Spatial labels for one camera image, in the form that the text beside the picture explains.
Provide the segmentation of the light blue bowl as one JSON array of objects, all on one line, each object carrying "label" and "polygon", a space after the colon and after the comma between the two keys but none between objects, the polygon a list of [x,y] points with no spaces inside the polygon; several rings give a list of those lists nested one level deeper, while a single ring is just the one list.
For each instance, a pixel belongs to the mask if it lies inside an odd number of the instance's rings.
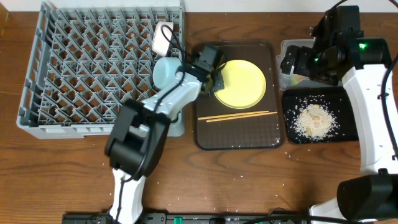
[{"label": "light blue bowl", "polygon": [[153,81],[156,88],[162,90],[175,79],[175,73],[182,63],[177,57],[163,57],[155,63]]}]

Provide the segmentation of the yellow plate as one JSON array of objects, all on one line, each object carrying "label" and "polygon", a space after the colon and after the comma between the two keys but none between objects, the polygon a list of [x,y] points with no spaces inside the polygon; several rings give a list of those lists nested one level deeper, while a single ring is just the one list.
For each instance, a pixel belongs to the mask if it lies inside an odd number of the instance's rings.
[{"label": "yellow plate", "polygon": [[265,95],[267,83],[262,70],[247,60],[230,60],[221,70],[224,88],[215,92],[225,106],[243,110],[256,105]]}]

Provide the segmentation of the white pink-rimmed bowl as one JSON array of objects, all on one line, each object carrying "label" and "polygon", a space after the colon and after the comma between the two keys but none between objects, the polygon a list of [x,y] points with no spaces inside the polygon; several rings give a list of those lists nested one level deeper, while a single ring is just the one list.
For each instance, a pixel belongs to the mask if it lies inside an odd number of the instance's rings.
[{"label": "white pink-rimmed bowl", "polygon": [[165,57],[167,55],[173,28],[173,22],[158,22],[155,27],[152,39],[152,51],[161,57]]}]

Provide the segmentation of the wrapper waste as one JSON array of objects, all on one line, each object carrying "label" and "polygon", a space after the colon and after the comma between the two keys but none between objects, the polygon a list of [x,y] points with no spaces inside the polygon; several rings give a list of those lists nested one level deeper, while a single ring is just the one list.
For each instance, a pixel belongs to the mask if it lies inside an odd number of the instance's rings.
[{"label": "wrapper waste", "polygon": [[297,75],[297,74],[293,74],[291,81],[292,81],[292,85],[298,85],[300,82],[304,81],[304,80],[308,80],[308,77],[302,76],[302,75]]}]

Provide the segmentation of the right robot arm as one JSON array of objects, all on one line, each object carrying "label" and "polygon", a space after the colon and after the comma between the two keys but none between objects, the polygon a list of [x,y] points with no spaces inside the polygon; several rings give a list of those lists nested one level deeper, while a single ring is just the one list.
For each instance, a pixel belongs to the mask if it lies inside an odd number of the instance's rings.
[{"label": "right robot arm", "polygon": [[340,1],[312,29],[311,47],[290,45],[284,74],[341,83],[353,110],[361,149],[361,177],[338,186],[337,196],[310,207],[307,223],[367,223],[397,217],[397,108],[391,57],[382,38],[366,38],[358,6]]}]

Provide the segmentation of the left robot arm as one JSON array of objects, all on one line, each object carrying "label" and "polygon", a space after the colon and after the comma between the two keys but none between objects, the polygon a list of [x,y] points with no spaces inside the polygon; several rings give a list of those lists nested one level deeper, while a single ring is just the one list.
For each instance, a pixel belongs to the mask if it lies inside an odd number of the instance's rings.
[{"label": "left robot arm", "polygon": [[112,223],[135,223],[142,211],[146,178],[159,163],[172,121],[202,91],[223,89],[226,55],[204,44],[190,61],[182,61],[167,86],[142,101],[128,100],[119,110],[105,146],[115,180]]}]

